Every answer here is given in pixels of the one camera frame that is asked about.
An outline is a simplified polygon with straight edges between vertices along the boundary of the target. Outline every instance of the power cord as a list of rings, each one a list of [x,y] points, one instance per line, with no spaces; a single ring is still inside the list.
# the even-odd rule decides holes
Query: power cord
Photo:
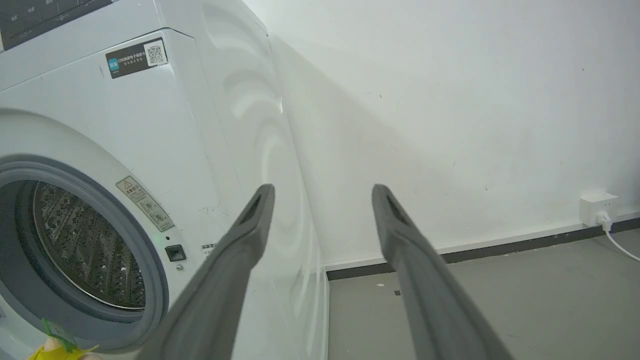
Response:
[[[607,214],[606,211],[598,212],[596,214],[596,220],[598,221],[598,224],[602,224],[602,230],[604,230],[604,233],[607,235],[608,239],[613,243],[613,245],[615,245],[618,248],[618,250],[624,252],[628,257],[632,258],[633,260],[640,261],[639,257],[631,254],[629,251],[626,251],[622,246],[616,243],[616,240],[613,240],[613,238],[611,237],[611,224],[613,222],[611,221],[611,218],[609,217],[609,214]]]

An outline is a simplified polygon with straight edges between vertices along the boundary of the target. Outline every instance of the washing machine door opening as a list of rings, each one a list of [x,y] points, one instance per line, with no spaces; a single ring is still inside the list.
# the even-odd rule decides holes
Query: washing machine door opening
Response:
[[[49,318],[81,347],[126,350],[166,313],[164,268],[144,229],[64,164],[0,159],[0,247],[0,296],[38,330]]]

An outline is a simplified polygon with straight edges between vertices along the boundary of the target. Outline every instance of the washing machine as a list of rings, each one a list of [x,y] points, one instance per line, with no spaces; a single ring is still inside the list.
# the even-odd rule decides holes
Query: washing machine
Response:
[[[234,0],[0,3],[0,357],[42,318],[132,359],[257,187],[234,359],[326,359],[328,294],[269,37]]]

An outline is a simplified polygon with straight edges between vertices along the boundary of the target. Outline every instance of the gray floor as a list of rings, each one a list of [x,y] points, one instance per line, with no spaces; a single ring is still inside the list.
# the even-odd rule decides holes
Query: gray floor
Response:
[[[604,237],[449,266],[515,359],[640,359],[640,263]],[[415,359],[395,274],[330,285],[329,360]]]

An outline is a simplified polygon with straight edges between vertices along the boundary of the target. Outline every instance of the white electrical socket box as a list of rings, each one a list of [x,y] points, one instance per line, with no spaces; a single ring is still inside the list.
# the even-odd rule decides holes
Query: white electrical socket box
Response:
[[[618,197],[610,193],[593,193],[580,198],[580,221],[587,226],[598,226],[596,214],[606,211],[613,222],[618,215]]]

